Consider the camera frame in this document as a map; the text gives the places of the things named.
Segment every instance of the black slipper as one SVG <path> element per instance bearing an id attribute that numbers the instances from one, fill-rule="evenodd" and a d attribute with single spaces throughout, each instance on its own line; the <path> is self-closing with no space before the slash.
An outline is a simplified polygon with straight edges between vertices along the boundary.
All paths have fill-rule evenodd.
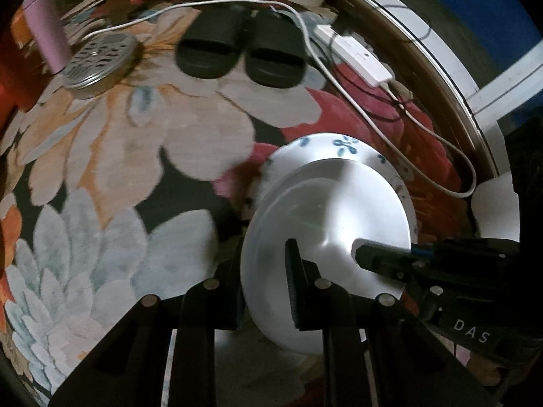
<path id="1" fill-rule="evenodd" d="M 210 80 L 226 75 L 240 58 L 250 12 L 242 6 L 203 11 L 175 47 L 175 63 L 189 76 Z"/>
<path id="2" fill-rule="evenodd" d="M 254 17 L 245 52 L 245 71 L 258 84 L 290 88 L 301 83 L 307 54 L 291 18 L 265 10 Z"/>

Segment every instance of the pink cylinder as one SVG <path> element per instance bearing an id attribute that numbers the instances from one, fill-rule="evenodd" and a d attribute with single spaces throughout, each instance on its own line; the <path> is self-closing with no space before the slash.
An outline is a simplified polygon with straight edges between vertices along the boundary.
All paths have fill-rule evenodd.
<path id="1" fill-rule="evenodd" d="M 51 73 L 60 72 L 72 57 L 54 0 L 24 0 L 24 17 Z"/>

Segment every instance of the rug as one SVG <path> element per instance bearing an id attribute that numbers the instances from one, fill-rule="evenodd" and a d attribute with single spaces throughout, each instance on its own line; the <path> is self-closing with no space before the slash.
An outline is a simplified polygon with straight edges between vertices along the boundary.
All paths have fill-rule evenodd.
<path id="1" fill-rule="evenodd" d="M 77 31 L 92 13 L 68 27 Z M 181 73 L 174 45 L 199 13 L 174 9 L 129 28 L 144 50 L 123 81 L 82 101 L 56 76 L 0 142 L 0 343 L 41 405 L 138 299 L 183 294 L 233 255 L 260 166 L 306 134 L 345 134 L 384 155 L 413 200 L 419 243 L 471 231 L 466 203 L 416 176 L 314 67 L 291 89 L 253 83 L 243 59 L 218 80 Z M 309 27 L 332 21 L 311 12 L 303 18 Z M 339 66 L 348 92 L 409 160 L 459 190 L 442 144 L 360 91 L 386 97 Z M 417 105 L 407 107 L 433 129 Z M 218 405 L 295 402 L 319 366 L 280 349 L 246 315 L 239 331 L 216 335 Z"/>

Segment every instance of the screw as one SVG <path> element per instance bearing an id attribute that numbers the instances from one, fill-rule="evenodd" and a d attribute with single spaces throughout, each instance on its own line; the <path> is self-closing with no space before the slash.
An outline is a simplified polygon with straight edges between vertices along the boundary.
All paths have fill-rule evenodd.
<path id="1" fill-rule="evenodd" d="M 158 301 L 157 296 L 150 293 L 149 295 L 145 295 L 141 299 L 141 304 L 143 304 L 146 308 L 150 308 L 151 306 L 154 306 L 157 301 Z"/>
<path id="2" fill-rule="evenodd" d="M 332 282 L 330 280 L 325 278 L 317 278 L 315 280 L 315 287 L 318 289 L 328 289 L 330 286 L 332 286 Z"/>
<path id="3" fill-rule="evenodd" d="M 382 293 L 379 295 L 379 303 L 381 303 L 383 306 L 394 306 L 394 303 L 396 303 L 396 299 L 393 295 L 390 295 L 389 293 Z"/>
<path id="4" fill-rule="evenodd" d="M 218 288 L 220 284 L 221 284 L 220 281 L 217 280 L 216 278 L 208 278 L 204 282 L 204 287 L 208 291 L 212 291 L 213 289 Z"/>
<path id="5" fill-rule="evenodd" d="M 439 286 L 432 286 L 430 292 L 434 295 L 441 295 L 443 293 L 443 288 Z"/>

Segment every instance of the white power strip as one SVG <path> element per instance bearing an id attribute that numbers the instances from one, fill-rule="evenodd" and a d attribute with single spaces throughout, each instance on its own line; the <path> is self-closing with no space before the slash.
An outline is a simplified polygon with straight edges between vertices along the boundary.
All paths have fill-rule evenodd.
<path id="1" fill-rule="evenodd" d="M 319 24 L 315 27 L 314 33 L 325 44 L 330 44 L 333 38 L 334 53 L 338 54 L 370 86 L 377 87 L 393 78 L 386 67 L 353 37 L 337 35 L 328 24 Z"/>

